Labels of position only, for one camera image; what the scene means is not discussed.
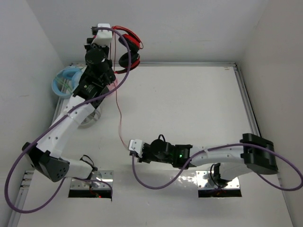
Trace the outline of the red black headphones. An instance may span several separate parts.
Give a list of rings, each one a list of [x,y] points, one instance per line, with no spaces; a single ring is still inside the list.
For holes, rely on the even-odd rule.
[[[116,50],[117,50],[117,40],[116,34],[114,34],[114,73],[115,74],[123,74],[128,70],[134,70],[140,64],[140,55],[139,51],[143,49],[143,44],[140,38],[130,29],[123,26],[113,26],[112,27],[116,31],[122,31],[124,34],[122,37],[118,38],[120,44],[124,47],[128,46],[129,52],[123,54],[118,60],[119,66],[122,68],[121,70],[116,70]]]

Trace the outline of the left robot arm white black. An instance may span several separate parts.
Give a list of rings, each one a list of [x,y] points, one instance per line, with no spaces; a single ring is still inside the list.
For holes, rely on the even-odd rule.
[[[74,160],[62,157],[62,151],[84,120],[93,114],[98,114],[102,100],[94,100],[89,104],[72,110],[76,105],[94,99],[109,92],[108,85],[116,77],[112,70],[112,61],[108,59],[111,38],[88,38],[85,44],[86,69],[70,66],[61,70],[57,77],[70,80],[72,92],[69,101],[59,115],[65,119],[49,133],[44,135],[32,148],[29,143],[23,146],[27,150],[26,157],[31,165],[53,182],[65,177],[90,179],[98,170],[94,164],[84,160]]]

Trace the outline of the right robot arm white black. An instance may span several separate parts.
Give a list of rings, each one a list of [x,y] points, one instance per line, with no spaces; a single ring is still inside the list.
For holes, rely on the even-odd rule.
[[[235,147],[172,145],[159,135],[151,144],[135,139],[130,142],[129,150],[139,163],[165,163],[182,170],[210,164],[206,178],[214,189],[222,189],[234,178],[250,172],[259,175],[278,172],[273,143],[251,133],[243,134],[240,145]]]

